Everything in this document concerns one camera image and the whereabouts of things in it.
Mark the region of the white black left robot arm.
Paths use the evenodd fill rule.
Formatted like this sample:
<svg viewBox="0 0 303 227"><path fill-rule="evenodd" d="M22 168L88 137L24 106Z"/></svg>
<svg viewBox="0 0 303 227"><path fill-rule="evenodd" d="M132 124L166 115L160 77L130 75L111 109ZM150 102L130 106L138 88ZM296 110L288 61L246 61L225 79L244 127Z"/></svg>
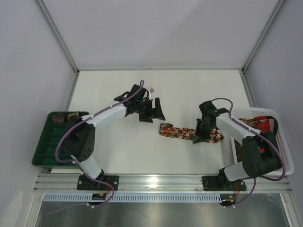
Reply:
<svg viewBox="0 0 303 227"><path fill-rule="evenodd" d="M152 99L153 90L143 87L144 81L134 84L130 91L114 98L104 109L95 114L73 115L67 120L66 132L57 148L62 148L71 156L86 177L95 182L104 180L104 171L93 157L96 131L116 120L131 114L139 114L140 122L152 123L153 119L166 120L160 98Z"/></svg>

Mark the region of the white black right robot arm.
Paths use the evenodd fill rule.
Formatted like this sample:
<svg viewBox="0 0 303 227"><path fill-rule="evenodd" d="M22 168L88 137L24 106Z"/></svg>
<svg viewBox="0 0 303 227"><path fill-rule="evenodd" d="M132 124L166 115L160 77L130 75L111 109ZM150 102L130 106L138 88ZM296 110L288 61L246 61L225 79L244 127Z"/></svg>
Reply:
<svg viewBox="0 0 303 227"><path fill-rule="evenodd" d="M211 100L200 104L199 109L202 118L197 120L193 143L210 139L213 130L222 130L242 146L242 161L219 170L218 182L221 187L244 179L262 177L270 181L280 181L285 177L285 162L276 142L276 118L261 117L262 121L273 120L273 126L269 130L261 131L234 117L232 109L216 108Z"/></svg>

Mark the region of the colourful patterned necktie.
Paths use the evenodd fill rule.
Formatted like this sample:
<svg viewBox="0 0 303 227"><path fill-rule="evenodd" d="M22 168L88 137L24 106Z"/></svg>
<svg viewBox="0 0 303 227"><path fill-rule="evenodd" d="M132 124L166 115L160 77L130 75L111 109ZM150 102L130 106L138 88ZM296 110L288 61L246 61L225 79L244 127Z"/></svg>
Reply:
<svg viewBox="0 0 303 227"><path fill-rule="evenodd" d="M224 139L224 136L220 134L217 130L212 130L208 138L200 139L196 137L195 129L174 127L174 125L170 123L161 123L159 128L159 134L163 137L168 138L191 140L194 144L200 142L216 144Z"/></svg>

